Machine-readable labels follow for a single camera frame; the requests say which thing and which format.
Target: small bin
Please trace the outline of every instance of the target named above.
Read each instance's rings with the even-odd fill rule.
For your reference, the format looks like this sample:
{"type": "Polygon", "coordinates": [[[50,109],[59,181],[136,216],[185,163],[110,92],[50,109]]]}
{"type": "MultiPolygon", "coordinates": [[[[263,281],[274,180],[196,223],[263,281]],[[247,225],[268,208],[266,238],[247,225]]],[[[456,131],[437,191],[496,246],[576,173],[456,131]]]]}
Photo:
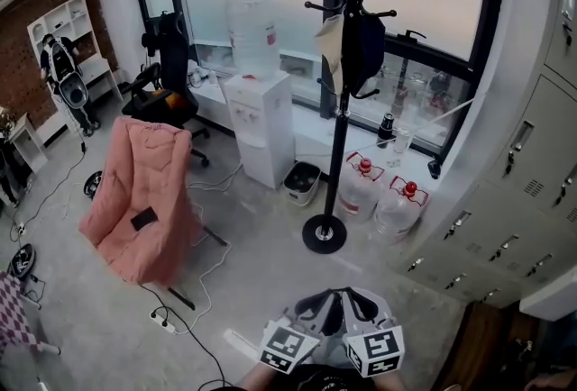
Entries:
{"type": "Polygon", "coordinates": [[[306,162],[297,162],[282,182],[287,199],[300,207],[308,206],[315,198],[321,169],[306,162]]]}

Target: bottle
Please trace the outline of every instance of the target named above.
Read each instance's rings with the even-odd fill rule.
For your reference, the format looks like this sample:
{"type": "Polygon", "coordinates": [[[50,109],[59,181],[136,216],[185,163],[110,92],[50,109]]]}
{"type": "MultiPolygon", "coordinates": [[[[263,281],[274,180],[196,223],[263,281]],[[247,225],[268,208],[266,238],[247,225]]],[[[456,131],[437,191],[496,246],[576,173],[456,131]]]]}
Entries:
{"type": "Polygon", "coordinates": [[[269,0],[229,0],[226,12],[239,74],[259,80],[273,77],[280,68],[280,53],[269,0]]]}
{"type": "Polygon", "coordinates": [[[347,221],[365,223],[371,218],[379,201],[378,180],[383,172],[358,152],[346,160],[341,172],[338,204],[347,221]]]}
{"type": "Polygon", "coordinates": [[[379,134],[377,135],[377,146],[379,146],[382,150],[387,149],[387,146],[390,144],[390,142],[381,141],[388,141],[393,137],[394,121],[395,118],[391,113],[386,113],[382,118],[382,122],[380,123],[379,127],[379,134]]]}
{"type": "Polygon", "coordinates": [[[377,231],[389,244],[402,241],[417,221],[428,198],[428,194],[419,190],[413,181],[401,187],[398,180],[404,183],[402,178],[395,177],[375,212],[377,231]]]}

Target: beige cloth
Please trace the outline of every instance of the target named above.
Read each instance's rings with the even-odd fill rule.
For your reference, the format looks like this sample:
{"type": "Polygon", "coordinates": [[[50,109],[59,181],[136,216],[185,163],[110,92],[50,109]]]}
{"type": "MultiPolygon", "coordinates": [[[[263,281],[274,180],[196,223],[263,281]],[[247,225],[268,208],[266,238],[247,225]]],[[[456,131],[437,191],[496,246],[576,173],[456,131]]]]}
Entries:
{"type": "Polygon", "coordinates": [[[344,15],[338,14],[328,18],[321,30],[315,35],[316,46],[321,50],[328,62],[328,67],[333,74],[334,93],[340,95],[343,92],[343,27],[344,15]]]}

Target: power strip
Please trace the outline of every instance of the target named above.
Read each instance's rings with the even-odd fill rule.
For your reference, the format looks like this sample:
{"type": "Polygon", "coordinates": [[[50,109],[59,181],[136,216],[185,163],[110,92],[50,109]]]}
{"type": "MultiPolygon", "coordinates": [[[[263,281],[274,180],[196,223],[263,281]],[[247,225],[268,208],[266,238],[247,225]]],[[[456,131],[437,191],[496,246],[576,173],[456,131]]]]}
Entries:
{"type": "Polygon", "coordinates": [[[168,333],[172,333],[174,334],[174,331],[176,330],[174,328],[174,325],[172,325],[169,322],[166,322],[166,319],[164,319],[164,317],[162,317],[161,315],[158,315],[156,313],[154,313],[154,311],[151,312],[151,319],[157,323],[160,327],[162,327],[165,331],[167,331],[168,333]]]}

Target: plastic container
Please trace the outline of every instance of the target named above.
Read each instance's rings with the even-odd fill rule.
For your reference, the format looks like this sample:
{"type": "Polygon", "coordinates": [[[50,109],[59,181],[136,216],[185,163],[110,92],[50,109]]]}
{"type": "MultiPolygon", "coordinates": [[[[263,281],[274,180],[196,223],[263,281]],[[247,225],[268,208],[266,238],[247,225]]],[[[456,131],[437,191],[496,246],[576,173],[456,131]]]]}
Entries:
{"type": "Polygon", "coordinates": [[[226,14],[239,74],[259,80],[273,77],[280,54],[269,0],[229,0],[226,14]]]}
{"type": "Polygon", "coordinates": [[[338,190],[338,204],[344,217],[354,223],[364,223],[377,205],[380,197],[379,178],[381,167],[372,165],[368,158],[358,152],[344,162],[338,190]]]}
{"type": "Polygon", "coordinates": [[[282,182],[286,198],[299,207],[308,206],[315,198],[321,169],[306,162],[297,162],[282,182]]]}
{"type": "Polygon", "coordinates": [[[423,212],[429,194],[413,181],[395,177],[385,191],[375,212],[377,231],[387,243],[401,241],[423,212]]]}

